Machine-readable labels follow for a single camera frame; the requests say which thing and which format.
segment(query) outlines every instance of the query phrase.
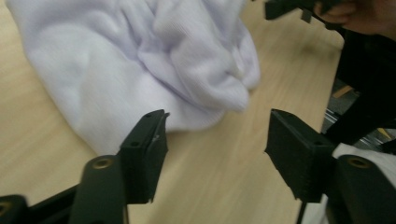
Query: black plastic part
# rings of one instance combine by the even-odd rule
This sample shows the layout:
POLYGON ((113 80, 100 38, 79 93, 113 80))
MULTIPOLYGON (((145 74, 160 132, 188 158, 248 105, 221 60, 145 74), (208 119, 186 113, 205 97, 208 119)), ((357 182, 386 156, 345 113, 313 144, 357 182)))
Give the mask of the black plastic part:
POLYGON ((165 120, 169 114, 157 110, 145 115, 120 146, 127 203, 153 200, 166 152, 165 120))
POLYGON ((359 156, 341 156, 335 181, 351 223, 396 223, 396 189, 374 163, 359 156))
POLYGON ((291 113, 271 111, 265 152, 294 196, 320 202, 332 169, 335 145, 291 113))
POLYGON ((125 189, 117 156, 89 161, 84 169, 69 224, 125 224, 125 189))
POLYGON ((30 219, 33 223, 40 224, 66 224, 76 191, 77 187, 73 187, 35 204, 30 208, 30 219))
POLYGON ((0 223, 30 224, 28 221, 28 207, 21 195, 0 197, 0 223))
MULTIPOLYGON (((299 8, 303 11, 302 20, 310 22, 316 2, 317 0, 269 0, 264 2, 264 18, 271 21, 299 8)), ((333 6, 340 3, 341 0, 321 0, 319 2, 322 4, 321 13, 324 14, 333 6)), ((341 24, 328 23, 323 20, 320 21, 325 23, 326 29, 328 30, 337 30, 341 28, 341 24)))

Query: finger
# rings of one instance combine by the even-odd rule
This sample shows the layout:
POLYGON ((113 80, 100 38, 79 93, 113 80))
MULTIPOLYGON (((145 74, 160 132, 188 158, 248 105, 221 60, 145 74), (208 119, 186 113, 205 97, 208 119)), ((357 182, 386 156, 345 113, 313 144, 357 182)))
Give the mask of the finger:
POLYGON ((343 2, 333 6, 326 14, 332 16, 350 15, 356 11, 356 4, 353 2, 343 2))
POLYGON ((316 3, 314 6, 314 12, 324 21, 329 23, 346 23, 349 20, 349 14, 353 12, 356 8, 354 7, 332 7, 327 13, 322 14, 321 3, 316 3))

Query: white fabric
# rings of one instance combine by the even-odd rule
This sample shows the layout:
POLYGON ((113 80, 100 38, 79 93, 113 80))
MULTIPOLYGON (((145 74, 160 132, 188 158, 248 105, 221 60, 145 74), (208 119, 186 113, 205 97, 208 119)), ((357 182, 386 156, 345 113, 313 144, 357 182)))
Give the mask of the white fabric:
POLYGON ((259 82, 245 0, 7 0, 24 50, 72 128, 112 154, 146 113, 197 130, 259 82))
MULTIPOLYGON (((340 144, 332 156, 356 155, 372 161, 396 189, 396 156, 371 150, 362 150, 345 144, 340 144)), ((327 197, 323 196, 320 204, 310 203, 305 210, 303 224, 328 224, 325 214, 327 197)))

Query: crumpled fabric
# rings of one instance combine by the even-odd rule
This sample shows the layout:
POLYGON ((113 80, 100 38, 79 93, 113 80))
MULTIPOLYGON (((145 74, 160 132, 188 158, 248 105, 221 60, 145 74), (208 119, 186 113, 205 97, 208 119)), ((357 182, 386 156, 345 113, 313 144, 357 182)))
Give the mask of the crumpled fabric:
POLYGON ((244 0, 7 0, 25 54, 64 117, 114 154, 148 112, 199 130, 243 111, 260 69, 244 0))

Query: table surface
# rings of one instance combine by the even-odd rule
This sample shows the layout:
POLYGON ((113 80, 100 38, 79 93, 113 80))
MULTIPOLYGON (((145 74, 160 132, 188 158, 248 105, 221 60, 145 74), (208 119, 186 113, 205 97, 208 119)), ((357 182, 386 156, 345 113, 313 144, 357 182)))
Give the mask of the table surface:
MULTIPOLYGON (((319 131, 343 39, 294 11, 265 21, 262 2, 241 18, 259 54, 262 80, 249 107, 200 132, 169 133, 154 203, 129 205, 130 221, 295 223, 299 202, 263 153, 271 108, 319 131)), ((96 155, 70 129, 23 55, 17 27, 0 3, 0 195, 30 205, 76 185, 96 155)))

